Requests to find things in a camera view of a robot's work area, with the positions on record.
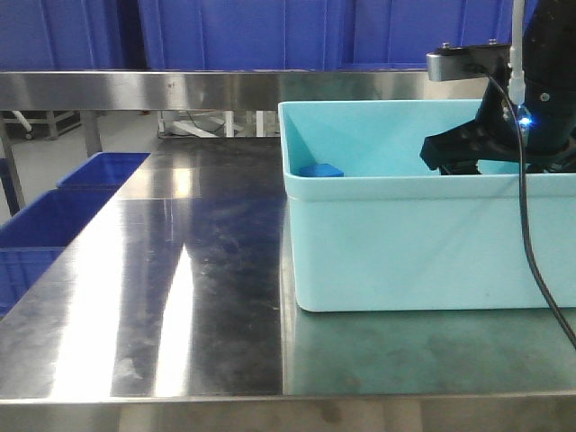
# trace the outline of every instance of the robotic arm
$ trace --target robotic arm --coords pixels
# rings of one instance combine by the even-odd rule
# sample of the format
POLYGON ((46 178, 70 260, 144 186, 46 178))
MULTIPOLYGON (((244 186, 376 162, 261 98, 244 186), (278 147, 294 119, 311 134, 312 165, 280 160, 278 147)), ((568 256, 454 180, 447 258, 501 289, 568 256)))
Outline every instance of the robotic arm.
MULTIPOLYGON (((530 172, 576 172, 576 1, 540 0, 523 39, 525 126, 530 172)), ((509 45, 441 48, 428 54, 430 79, 490 76, 472 121, 426 137, 421 157, 443 175, 479 174, 480 159, 518 161, 514 116, 497 86, 510 76, 509 45)))

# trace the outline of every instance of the blue plastic crate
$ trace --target blue plastic crate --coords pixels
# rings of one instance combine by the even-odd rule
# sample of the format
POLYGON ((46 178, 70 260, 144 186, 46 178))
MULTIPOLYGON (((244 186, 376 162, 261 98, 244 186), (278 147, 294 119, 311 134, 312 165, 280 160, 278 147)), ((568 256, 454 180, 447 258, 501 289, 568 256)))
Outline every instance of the blue plastic crate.
POLYGON ((0 229, 0 248, 63 248, 112 195, 113 191, 46 192, 0 229))
MULTIPOLYGON (((353 48, 343 68, 425 68, 426 54, 453 46, 509 42, 513 0, 356 0, 353 48)), ((526 0, 526 19, 536 0, 526 0)))
POLYGON ((340 66, 352 0, 139 0, 156 70, 340 66))
POLYGON ((6 314, 113 191, 49 191, 0 229, 0 315, 6 314))
POLYGON ((117 190, 149 153, 97 153, 57 182, 60 189, 117 190))
POLYGON ((0 70, 141 68, 134 8, 138 0, 0 0, 0 70))
POLYGON ((26 294, 62 250, 63 247, 0 249, 0 316, 26 294))

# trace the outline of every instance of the white cable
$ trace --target white cable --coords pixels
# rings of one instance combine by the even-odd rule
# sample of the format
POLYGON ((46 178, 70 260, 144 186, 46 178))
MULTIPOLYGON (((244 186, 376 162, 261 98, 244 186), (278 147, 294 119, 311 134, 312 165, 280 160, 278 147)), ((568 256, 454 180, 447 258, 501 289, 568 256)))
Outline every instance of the white cable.
POLYGON ((522 68, 522 38, 524 30, 524 0, 514 0, 512 9, 512 45, 510 46, 510 63, 512 69, 508 85, 510 100, 520 106, 524 103, 526 84, 522 68))

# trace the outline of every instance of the blue sponge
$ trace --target blue sponge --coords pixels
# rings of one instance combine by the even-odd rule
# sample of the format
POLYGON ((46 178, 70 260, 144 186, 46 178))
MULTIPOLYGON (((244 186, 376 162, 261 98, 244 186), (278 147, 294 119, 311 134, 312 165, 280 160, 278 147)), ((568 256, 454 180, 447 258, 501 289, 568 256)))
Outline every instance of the blue sponge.
POLYGON ((302 177, 343 177, 344 172, 331 164, 316 164, 300 168, 302 177))

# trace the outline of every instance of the black cable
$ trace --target black cable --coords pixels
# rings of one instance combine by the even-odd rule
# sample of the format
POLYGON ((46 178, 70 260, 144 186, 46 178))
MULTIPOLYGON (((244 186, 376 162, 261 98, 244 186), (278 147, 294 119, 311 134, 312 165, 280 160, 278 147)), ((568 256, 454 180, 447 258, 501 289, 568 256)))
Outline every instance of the black cable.
POLYGON ((223 124, 221 124, 218 128, 216 128, 215 130, 206 130, 201 128, 200 126, 198 126, 196 124, 196 122, 194 121, 194 119, 192 118, 192 115, 190 114, 189 111, 186 111, 186 114, 188 114, 188 117, 190 118, 190 122, 192 122, 192 124, 197 127, 198 129, 201 129, 202 131, 208 132, 208 133, 216 133, 217 131, 219 131, 220 129, 222 129, 224 127, 224 125, 226 124, 226 122, 224 122, 223 124))
POLYGON ((556 320, 562 327, 562 330, 572 343, 572 346, 576 349, 576 335, 574 334, 574 330, 572 329, 568 320, 562 314, 562 311, 558 307, 556 300, 550 293, 548 286, 542 274, 540 273, 540 269, 538 268, 538 264, 536 262, 536 257, 534 256, 534 250, 532 249, 532 239, 530 237, 530 224, 528 220, 528 199, 527 199, 527 171, 526 171, 526 147, 524 144, 524 137, 522 135, 522 129, 520 128, 520 123, 518 122, 518 116, 516 115, 516 111, 514 110, 514 105, 510 100, 506 91, 502 88, 500 83, 492 76, 487 74, 488 79, 494 85, 494 87, 498 90, 504 101, 510 110, 510 114, 514 119, 514 126, 517 134, 518 139, 518 147, 519 147, 519 157, 518 157, 518 164, 519 167, 519 179, 518 179, 518 186, 519 186, 519 205, 520 205, 520 225, 522 227, 522 240, 524 242, 524 252, 526 254, 526 259, 528 261, 528 266, 530 267, 530 271, 532 272, 532 276, 534 277, 538 288, 540 289, 540 293, 544 296, 546 303, 548 303, 548 307, 552 311, 553 315, 556 317, 556 320))

